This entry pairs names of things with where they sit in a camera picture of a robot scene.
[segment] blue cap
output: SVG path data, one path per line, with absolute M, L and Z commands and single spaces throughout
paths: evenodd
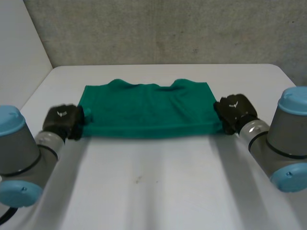
M 9 207 L 28 207 L 42 195 L 43 189 L 27 181 L 2 181 L 0 202 Z
M 17 132 L 24 125 L 24 116 L 16 107 L 0 105 L 0 137 Z
M 270 181 L 285 193 L 301 191 L 307 188 L 307 163 L 287 165 L 275 171 Z
M 307 87 L 286 89 L 278 101 L 278 107 L 286 113 L 307 116 Z

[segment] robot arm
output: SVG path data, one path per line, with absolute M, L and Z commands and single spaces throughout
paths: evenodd
M 214 104 L 226 134 L 237 133 L 247 149 L 282 192 L 307 187 L 307 87 L 283 92 L 271 127 L 260 120 L 242 94 Z
M 43 130 L 33 138 L 17 108 L 0 106 L 0 202 L 15 208 L 33 205 L 61 157 L 65 140 L 80 139 L 83 123 L 81 107 L 53 107 Z

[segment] black cable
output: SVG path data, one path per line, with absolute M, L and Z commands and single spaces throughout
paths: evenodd
M 6 221 L 8 221 L 14 214 L 17 212 L 18 208 L 11 207 L 9 210 L 4 213 L 2 217 L 0 217 L 0 225 L 4 224 Z

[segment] green cloth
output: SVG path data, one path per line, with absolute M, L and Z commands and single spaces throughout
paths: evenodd
M 132 85 L 119 79 L 86 86 L 79 105 L 90 121 L 83 128 L 83 136 L 173 138 L 214 134 L 222 130 L 213 109 L 215 101 L 207 83 L 186 79 L 169 87 Z

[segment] white table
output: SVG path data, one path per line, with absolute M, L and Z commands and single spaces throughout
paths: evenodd
M 243 93 L 271 123 L 294 86 L 273 65 L 75 66 L 52 70 L 22 109 L 31 132 L 49 107 L 77 104 L 85 85 L 121 78 L 208 82 L 215 98 Z M 235 136 L 68 142 L 38 205 L 2 229 L 305 230 L 307 191 L 279 192 Z

